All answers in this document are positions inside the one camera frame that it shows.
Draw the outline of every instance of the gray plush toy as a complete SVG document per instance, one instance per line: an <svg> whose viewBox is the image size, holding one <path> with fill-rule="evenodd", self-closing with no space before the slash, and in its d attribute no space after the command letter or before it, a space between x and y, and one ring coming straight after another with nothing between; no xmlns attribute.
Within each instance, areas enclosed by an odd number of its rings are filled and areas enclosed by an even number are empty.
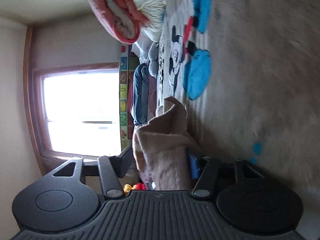
<svg viewBox="0 0 320 240"><path fill-rule="evenodd" d="M149 73L151 76L156 77L158 74L159 64L158 64L158 43L154 42L152 43L150 50L149 50L149 59L150 59L150 65L149 65Z"/></svg>

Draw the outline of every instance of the colorful border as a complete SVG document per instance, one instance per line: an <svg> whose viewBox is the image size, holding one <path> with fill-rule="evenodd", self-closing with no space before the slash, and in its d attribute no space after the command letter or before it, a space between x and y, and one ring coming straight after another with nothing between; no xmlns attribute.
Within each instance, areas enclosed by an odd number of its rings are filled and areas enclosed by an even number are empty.
<svg viewBox="0 0 320 240"><path fill-rule="evenodd" d="M121 45L121 57L119 63L119 111L120 111L120 137L121 150L131 144L128 139L128 62L129 62L129 45Z"/></svg>

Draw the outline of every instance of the beige towel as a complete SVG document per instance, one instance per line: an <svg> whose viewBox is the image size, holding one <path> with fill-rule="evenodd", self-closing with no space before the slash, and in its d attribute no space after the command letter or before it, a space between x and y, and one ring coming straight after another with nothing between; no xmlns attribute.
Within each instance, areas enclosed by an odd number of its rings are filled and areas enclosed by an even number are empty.
<svg viewBox="0 0 320 240"><path fill-rule="evenodd" d="M174 97L164 100L156 117L137 130L137 138L149 165L156 190L191 190L186 148L201 150L187 133L187 112Z"/></svg>

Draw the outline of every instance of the pink blanket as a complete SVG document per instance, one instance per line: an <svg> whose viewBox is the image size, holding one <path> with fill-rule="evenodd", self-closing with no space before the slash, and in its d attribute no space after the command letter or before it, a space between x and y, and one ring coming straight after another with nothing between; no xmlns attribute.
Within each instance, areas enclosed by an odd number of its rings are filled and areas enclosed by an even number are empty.
<svg viewBox="0 0 320 240"><path fill-rule="evenodd" d="M140 35L140 25L148 21L133 0L89 0L102 26L122 43L132 44Z"/></svg>

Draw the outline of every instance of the bright window glass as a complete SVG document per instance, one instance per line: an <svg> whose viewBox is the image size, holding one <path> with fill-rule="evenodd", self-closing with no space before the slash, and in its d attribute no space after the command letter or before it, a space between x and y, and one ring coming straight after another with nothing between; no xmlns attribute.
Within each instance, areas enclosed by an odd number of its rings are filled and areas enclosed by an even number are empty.
<svg viewBox="0 0 320 240"><path fill-rule="evenodd" d="M46 77L43 97L54 151L91 156L121 153L118 72Z"/></svg>

